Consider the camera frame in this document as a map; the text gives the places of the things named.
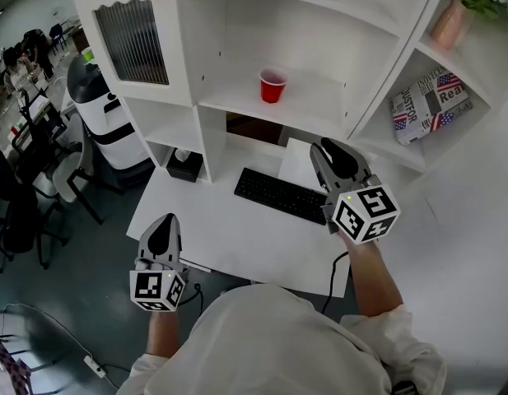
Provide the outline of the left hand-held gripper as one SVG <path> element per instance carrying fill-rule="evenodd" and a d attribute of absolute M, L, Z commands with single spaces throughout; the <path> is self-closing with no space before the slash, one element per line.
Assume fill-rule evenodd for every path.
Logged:
<path fill-rule="evenodd" d="M 187 286 L 188 268 L 180 261 L 179 220 L 168 213 L 142 234 L 135 268 L 129 272 L 131 301 L 149 312 L 175 312 Z M 165 260 L 156 259 L 163 256 Z"/>

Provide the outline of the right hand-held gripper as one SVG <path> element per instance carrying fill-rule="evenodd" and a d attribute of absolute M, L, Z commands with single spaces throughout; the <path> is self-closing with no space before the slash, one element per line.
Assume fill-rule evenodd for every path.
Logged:
<path fill-rule="evenodd" d="M 348 190 L 353 181 L 371 176 L 371 168 L 360 152 L 346 143 L 322 137 L 311 145 L 310 159 L 319 184 L 331 192 L 328 203 L 322 206 L 331 233 L 341 230 L 354 244 L 363 244 L 390 232 L 401 210 L 389 185 Z"/>

